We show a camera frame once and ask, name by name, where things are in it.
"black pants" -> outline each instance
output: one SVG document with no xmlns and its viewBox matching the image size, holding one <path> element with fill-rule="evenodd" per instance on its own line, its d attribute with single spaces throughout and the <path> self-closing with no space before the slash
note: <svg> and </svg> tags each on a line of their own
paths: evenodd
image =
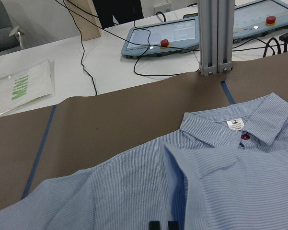
<svg viewBox="0 0 288 230">
<path fill-rule="evenodd" d="M 140 0 L 92 0 L 102 28 L 114 26 L 113 16 L 119 24 L 144 18 Z"/>
</svg>

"chair seat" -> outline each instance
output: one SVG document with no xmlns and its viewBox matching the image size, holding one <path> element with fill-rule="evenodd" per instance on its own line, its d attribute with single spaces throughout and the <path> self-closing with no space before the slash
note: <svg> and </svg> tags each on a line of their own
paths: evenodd
<svg viewBox="0 0 288 230">
<path fill-rule="evenodd" d="M 10 36 L 11 27 L 0 29 L 0 52 L 19 46 L 19 42 L 15 36 Z"/>
</svg>

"white clothing tag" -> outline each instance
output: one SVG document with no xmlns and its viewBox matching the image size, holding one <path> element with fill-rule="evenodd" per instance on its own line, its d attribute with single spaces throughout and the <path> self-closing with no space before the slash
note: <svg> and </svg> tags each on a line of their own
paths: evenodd
<svg viewBox="0 0 288 230">
<path fill-rule="evenodd" d="M 244 122 L 241 118 L 233 119 L 230 121 L 227 121 L 228 127 L 230 129 L 239 131 L 244 127 Z"/>
</svg>

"shirt button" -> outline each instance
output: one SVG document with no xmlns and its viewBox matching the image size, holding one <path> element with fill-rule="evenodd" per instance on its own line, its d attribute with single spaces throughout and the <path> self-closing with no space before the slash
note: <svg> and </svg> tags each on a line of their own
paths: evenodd
<svg viewBox="0 0 288 230">
<path fill-rule="evenodd" d="M 248 134 L 243 134 L 243 135 L 241 135 L 241 138 L 244 140 L 248 140 L 250 138 L 250 136 Z"/>
</svg>

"blue and white striped shirt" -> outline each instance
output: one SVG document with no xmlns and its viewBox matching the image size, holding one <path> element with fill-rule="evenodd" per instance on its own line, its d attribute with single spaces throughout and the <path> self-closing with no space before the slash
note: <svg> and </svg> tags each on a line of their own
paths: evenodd
<svg viewBox="0 0 288 230">
<path fill-rule="evenodd" d="M 228 128 L 236 118 L 241 131 Z M 286 214 L 288 103 L 272 93 L 186 113 L 175 132 L 45 180 L 0 211 L 0 230 L 147 230 L 152 220 L 166 229 L 171 219 L 185 229 L 288 229 Z"/>
</svg>

